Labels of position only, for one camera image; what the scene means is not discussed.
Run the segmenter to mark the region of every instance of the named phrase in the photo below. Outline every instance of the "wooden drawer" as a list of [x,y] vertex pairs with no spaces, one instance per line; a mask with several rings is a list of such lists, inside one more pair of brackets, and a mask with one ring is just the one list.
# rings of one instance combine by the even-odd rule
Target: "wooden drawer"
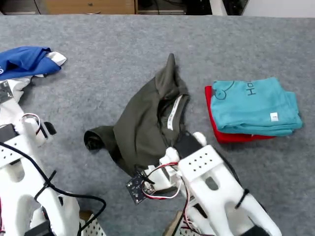
[[134,0],[46,0],[49,14],[135,14]]

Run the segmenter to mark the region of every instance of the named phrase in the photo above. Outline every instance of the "black cable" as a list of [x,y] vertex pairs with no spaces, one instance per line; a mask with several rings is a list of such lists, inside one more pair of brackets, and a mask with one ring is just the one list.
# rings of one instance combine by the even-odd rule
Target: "black cable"
[[157,14],[159,15],[159,6],[158,6],[158,1],[157,0],[154,0],[154,3],[156,4],[157,6]]
[[39,167],[39,165],[27,154],[25,154],[24,152],[16,149],[15,147],[12,147],[8,144],[2,143],[0,142],[0,146],[8,148],[18,154],[20,154],[21,156],[25,157],[26,159],[28,159],[33,165],[34,167],[37,169],[37,171],[39,172],[39,174],[43,177],[43,179],[45,180],[45,184],[47,184],[47,187],[52,188],[54,191],[56,191],[57,193],[69,196],[69,197],[74,197],[74,198],[84,198],[84,199],[92,199],[92,200],[97,200],[99,202],[103,203],[102,208],[89,220],[85,223],[84,226],[82,226],[79,231],[78,231],[78,236],[81,235],[81,232],[89,225],[91,224],[99,215],[101,215],[101,213],[105,210],[106,208],[106,202],[104,199],[96,197],[96,196],[92,196],[92,195],[83,195],[83,194],[73,194],[73,193],[68,193],[65,192],[57,187],[55,187],[49,180],[49,178],[45,175],[45,173],[43,172],[43,170]]
[[39,10],[39,7],[38,7],[38,5],[37,5],[36,0],[34,0],[34,4],[35,4],[35,7],[36,7],[36,9],[37,9],[38,13],[41,15],[40,10]]

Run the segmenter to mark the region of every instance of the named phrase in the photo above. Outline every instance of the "gray felt surface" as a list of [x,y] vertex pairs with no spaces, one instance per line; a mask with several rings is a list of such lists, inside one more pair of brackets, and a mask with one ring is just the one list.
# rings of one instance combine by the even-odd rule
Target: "gray felt surface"
[[[191,93],[186,122],[202,131],[235,167],[284,236],[315,235],[315,19],[172,16],[0,17],[0,51],[49,46],[68,58],[62,70],[34,79],[25,112],[52,122],[58,134],[41,148],[60,188],[103,197],[99,218],[109,236],[160,236],[184,198],[135,206],[129,177],[106,150],[83,144],[90,128],[114,124],[129,99],[173,52]],[[289,137],[220,146],[210,127],[204,86],[214,80],[275,76],[296,93],[304,127]],[[80,201],[82,208],[98,205]]]

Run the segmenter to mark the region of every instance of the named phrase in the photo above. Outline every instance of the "folded clothing stack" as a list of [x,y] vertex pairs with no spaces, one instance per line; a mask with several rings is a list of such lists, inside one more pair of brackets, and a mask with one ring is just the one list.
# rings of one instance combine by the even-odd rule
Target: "folded clothing stack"
[[285,91],[277,78],[216,81],[205,91],[219,142],[284,136],[302,127],[295,94]]

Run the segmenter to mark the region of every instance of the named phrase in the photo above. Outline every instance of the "clothing label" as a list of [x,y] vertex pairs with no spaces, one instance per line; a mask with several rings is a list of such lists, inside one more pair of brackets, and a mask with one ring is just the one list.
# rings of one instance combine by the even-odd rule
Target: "clothing label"
[[180,95],[178,98],[176,98],[176,100],[174,102],[173,109],[171,111],[171,114],[169,115],[169,117],[167,119],[167,128],[170,130],[173,130],[173,119],[174,119],[174,116],[176,114],[176,110],[177,110],[179,101],[181,100],[182,96],[183,95]]
[[278,112],[270,113],[270,119],[271,119],[271,121],[279,121]]

